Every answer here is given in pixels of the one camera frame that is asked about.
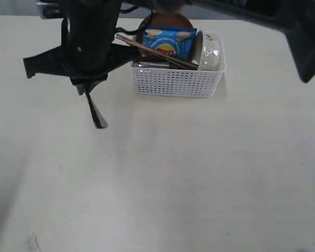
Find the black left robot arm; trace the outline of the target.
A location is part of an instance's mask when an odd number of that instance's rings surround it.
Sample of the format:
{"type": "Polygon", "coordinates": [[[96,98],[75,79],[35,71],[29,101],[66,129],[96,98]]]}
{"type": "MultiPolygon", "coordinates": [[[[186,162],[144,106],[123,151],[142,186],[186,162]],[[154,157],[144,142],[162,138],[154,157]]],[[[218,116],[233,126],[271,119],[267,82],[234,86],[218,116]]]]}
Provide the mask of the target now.
{"type": "Polygon", "coordinates": [[[97,129],[108,126],[93,102],[91,91],[105,81],[108,73],[140,57],[137,47],[115,44],[117,33],[135,35],[117,27],[119,14],[137,9],[121,8],[121,1],[39,1],[43,16],[61,18],[61,44],[41,54],[24,58],[27,78],[35,74],[65,76],[87,98],[91,117],[97,129]]]}

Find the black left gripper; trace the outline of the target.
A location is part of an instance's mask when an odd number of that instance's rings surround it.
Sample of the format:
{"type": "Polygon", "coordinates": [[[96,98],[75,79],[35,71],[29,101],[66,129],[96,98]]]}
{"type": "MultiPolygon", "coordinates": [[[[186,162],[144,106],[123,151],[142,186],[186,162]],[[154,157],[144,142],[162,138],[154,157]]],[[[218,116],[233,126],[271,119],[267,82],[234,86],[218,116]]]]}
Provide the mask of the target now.
{"type": "Polygon", "coordinates": [[[139,58],[136,47],[111,44],[109,48],[93,52],[70,53],[67,48],[58,46],[41,54],[24,58],[23,64],[28,79],[35,74],[65,76],[76,86],[78,95],[88,101],[94,126],[105,129],[108,124],[95,105],[90,93],[97,84],[105,81],[108,73],[139,58]]]}

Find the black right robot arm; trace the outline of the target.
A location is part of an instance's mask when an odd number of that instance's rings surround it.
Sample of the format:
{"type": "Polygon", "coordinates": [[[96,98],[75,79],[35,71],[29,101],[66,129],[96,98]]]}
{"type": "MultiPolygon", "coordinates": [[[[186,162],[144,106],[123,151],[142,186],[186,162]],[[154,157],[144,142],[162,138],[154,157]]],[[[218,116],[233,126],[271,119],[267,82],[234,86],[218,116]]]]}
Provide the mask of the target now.
{"type": "Polygon", "coordinates": [[[153,9],[175,12],[196,5],[282,32],[304,83],[315,76],[315,1],[147,1],[153,9]]]}

